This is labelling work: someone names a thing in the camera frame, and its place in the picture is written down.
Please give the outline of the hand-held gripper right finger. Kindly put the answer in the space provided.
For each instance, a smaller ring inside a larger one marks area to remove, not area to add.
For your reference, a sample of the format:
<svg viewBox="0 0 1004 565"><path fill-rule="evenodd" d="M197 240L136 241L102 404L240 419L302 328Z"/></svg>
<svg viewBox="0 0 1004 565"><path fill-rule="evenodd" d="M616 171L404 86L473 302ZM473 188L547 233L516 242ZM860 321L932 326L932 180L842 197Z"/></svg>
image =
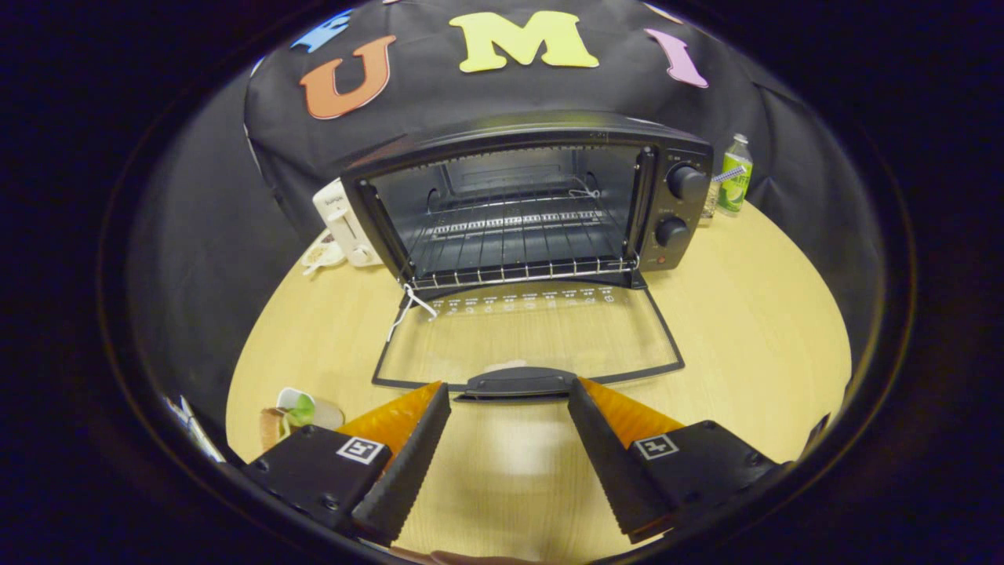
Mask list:
<svg viewBox="0 0 1004 565"><path fill-rule="evenodd" d="M723 515L783 469L723 425L682 425L588 379L571 384L568 411L634 543Z"/></svg>

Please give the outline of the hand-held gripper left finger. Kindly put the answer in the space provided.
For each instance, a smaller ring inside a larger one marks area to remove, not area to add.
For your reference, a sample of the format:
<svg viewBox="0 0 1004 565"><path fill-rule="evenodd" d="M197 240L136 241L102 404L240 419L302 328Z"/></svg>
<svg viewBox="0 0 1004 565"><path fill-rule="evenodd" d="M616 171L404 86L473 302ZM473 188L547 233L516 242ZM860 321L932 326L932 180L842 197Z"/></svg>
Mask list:
<svg viewBox="0 0 1004 565"><path fill-rule="evenodd" d="M448 421L433 382L329 430L306 425L244 465L266 493L329 530L390 546L404 528Z"/></svg>

